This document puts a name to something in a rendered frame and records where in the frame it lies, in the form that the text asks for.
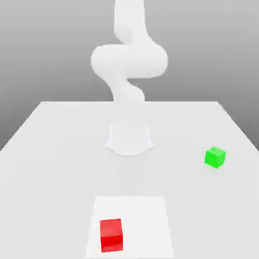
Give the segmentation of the small green cube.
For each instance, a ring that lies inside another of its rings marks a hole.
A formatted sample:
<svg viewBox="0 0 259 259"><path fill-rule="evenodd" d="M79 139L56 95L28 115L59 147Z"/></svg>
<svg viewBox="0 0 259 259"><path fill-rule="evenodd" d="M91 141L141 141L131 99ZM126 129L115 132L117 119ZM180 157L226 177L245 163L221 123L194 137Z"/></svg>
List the small green cube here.
<svg viewBox="0 0 259 259"><path fill-rule="evenodd" d="M206 150L204 163L210 165L213 168L219 168L224 164L226 158L226 151L212 146L209 150Z"/></svg>

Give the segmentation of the small red cube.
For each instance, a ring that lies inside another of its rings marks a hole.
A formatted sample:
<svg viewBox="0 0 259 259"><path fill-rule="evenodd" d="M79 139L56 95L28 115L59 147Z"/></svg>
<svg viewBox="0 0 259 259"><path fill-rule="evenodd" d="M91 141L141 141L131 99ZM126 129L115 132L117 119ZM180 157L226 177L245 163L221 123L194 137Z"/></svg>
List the small red cube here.
<svg viewBox="0 0 259 259"><path fill-rule="evenodd" d="M123 250L123 231L121 219L100 220L101 252Z"/></svg>

